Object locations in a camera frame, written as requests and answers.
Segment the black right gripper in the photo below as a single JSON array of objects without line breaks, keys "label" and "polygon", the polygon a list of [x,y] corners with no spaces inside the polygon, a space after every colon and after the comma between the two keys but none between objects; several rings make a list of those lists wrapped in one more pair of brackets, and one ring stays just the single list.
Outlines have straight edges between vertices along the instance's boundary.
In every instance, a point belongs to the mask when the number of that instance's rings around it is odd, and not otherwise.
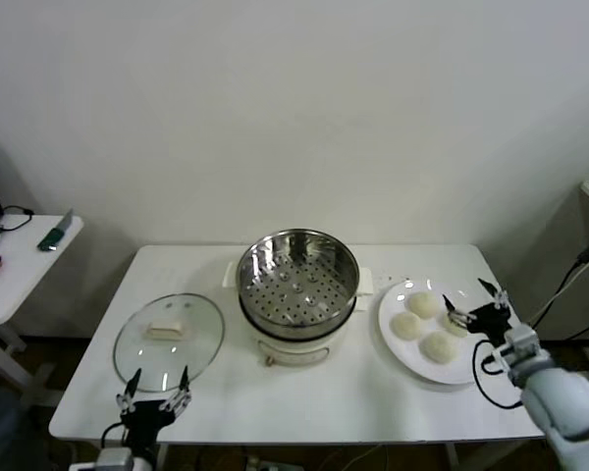
[{"label": "black right gripper", "polygon": [[511,329],[508,293],[481,278],[478,282],[491,296],[491,300],[465,313],[458,310],[444,294],[447,317],[451,323],[459,327],[467,327],[471,334],[484,334],[491,344],[505,344],[505,333]]}]

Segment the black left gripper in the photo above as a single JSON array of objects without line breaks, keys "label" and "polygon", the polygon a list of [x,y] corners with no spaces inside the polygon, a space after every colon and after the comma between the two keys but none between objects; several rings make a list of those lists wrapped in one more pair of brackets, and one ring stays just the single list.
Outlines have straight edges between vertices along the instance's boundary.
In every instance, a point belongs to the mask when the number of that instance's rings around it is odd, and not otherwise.
[{"label": "black left gripper", "polygon": [[134,403],[141,369],[127,381],[122,394],[116,395],[120,419],[127,429],[125,444],[131,450],[153,450],[159,432],[173,424],[175,413],[183,413],[191,402],[187,367],[184,368],[178,390],[167,400],[147,400]]}]

